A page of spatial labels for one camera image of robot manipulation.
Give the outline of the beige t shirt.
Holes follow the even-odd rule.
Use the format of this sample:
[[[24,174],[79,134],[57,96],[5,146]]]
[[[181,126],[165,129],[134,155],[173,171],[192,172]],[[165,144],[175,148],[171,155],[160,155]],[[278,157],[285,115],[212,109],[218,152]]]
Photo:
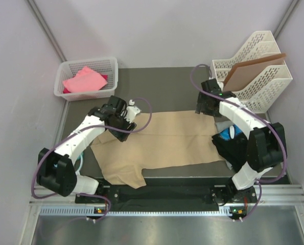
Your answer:
[[[220,161],[212,143],[216,134],[213,117],[194,111],[156,112],[140,114],[138,128],[120,142],[106,131],[91,144],[103,177],[115,185],[129,185],[135,189],[146,185],[143,169],[186,166]]]

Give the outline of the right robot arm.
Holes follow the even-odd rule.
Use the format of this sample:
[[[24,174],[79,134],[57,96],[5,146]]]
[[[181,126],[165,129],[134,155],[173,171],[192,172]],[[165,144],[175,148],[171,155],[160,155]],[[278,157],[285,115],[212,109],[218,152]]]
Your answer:
[[[212,143],[236,172],[229,180],[226,194],[231,201],[238,202],[257,179],[283,162],[284,127],[257,117],[232,92],[223,92],[216,79],[202,82],[201,87],[196,113],[224,116],[233,123],[212,136]]]

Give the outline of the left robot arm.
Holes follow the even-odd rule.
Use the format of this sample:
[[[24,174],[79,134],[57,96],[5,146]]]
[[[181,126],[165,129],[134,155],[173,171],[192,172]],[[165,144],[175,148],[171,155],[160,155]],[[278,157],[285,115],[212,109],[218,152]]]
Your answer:
[[[111,96],[102,107],[92,108],[79,126],[53,149],[42,149],[38,157],[35,181],[53,194],[67,197],[72,193],[85,193],[92,202],[103,199],[104,190],[99,181],[81,175],[75,163],[86,148],[105,131],[120,142],[126,141],[136,127],[134,119],[141,110],[134,100]]]

